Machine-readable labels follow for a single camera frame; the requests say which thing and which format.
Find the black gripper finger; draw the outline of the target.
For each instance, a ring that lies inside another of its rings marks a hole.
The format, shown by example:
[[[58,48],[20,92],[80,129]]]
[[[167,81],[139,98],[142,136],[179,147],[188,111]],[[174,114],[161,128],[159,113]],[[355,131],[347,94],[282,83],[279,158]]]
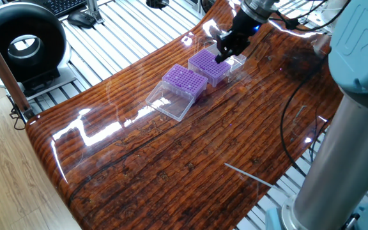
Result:
[[[217,50],[218,54],[215,57],[215,61],[217,64],[224,62],[231,55],[230,53],[231,49],[229,49],[225,45],[217,45]]]
[[[249,46],[248,36],[228,36],[226,38],[226,57],[238,56]]]

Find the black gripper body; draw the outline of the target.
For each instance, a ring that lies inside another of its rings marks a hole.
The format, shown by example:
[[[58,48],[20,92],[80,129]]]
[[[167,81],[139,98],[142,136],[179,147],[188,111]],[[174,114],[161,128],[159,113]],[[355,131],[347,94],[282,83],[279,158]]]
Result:
[[[231,28],[232,45],[248,45],[249,37],[257,33],[262,23],[245,13],[237,13]]]

